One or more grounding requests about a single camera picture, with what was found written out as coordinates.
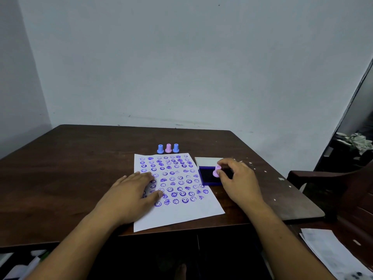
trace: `person's left hand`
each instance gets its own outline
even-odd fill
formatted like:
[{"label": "person's left hand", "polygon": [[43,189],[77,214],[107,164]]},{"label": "person's left hand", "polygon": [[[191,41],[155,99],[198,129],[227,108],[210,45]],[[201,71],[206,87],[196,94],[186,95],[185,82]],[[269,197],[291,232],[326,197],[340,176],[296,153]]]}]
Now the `person's left hand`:
[{"label": "person's left hand", "polygon": [[123,176],[105,193],[92,213],[116,227],[140,219],[163,195],[158,190],[142,198],[146,185],[153,179],[151,172]]}]

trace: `hand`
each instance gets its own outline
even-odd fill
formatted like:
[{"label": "hand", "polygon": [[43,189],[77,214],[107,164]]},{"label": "hand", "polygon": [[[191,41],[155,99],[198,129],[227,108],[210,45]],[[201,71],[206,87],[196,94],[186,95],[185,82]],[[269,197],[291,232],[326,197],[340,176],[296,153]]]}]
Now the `hand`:
[{"label": "hand", "polygon": [[140,219],[163,195],[161,191],[155,191],[142,198],[146,185],[153,179],[151,172],[136,172],[129,177],[123,176],[97,203],[93,214],[116,227]]},{"label": "hand", "polygon": [[233,158],[224,158],[217,163],[220,166],[228,165],[233,170],[232,179],[229,179],[223,170],[217,170],[217,173],[228,196],[241,209],[264,203],[254,171],[245,163],[237,162]]}]

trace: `forearm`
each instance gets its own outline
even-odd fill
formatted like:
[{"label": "forearm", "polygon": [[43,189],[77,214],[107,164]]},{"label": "forearm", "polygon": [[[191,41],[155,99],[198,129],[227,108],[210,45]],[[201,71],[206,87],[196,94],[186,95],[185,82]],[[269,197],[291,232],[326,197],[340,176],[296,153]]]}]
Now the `forearm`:
[{"label": "forearm", "polygon": [[243,210],[258,233],[277,280],[334,279],[268,205],[259,203]]},{"label": "forearm", "polygon": [[85,279],[113,226],[88,214],[27,280]]}]

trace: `wall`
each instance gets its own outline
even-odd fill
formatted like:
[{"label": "wall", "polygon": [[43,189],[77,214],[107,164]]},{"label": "wall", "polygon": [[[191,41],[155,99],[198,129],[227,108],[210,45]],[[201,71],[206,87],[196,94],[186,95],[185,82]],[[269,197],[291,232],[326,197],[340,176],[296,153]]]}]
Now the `wall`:
[{"label": "wall", "polygon": [[373,111],[373,69],[370,69],[343,118],[338,132],[350,135],[362,126]]},{"label": "wall", "polygon": [[231,130],[283,175],[313,170],[373,52],[373,0],[20,5],[53,126]]},{"label": "wall", "polygon": [[17,0],[0,0],[0,158],[51,129]]}]

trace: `chair backrest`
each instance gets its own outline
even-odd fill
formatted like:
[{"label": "chair backrest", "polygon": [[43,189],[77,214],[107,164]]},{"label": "chair backrest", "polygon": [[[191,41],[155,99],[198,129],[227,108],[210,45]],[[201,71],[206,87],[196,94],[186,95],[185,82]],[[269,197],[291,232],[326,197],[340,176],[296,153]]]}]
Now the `chair backrest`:
[{"label": "chair backrest", "polygon": [[373,236],[373,161],[363,169],[340,177],[347,185],[338,215]]}]

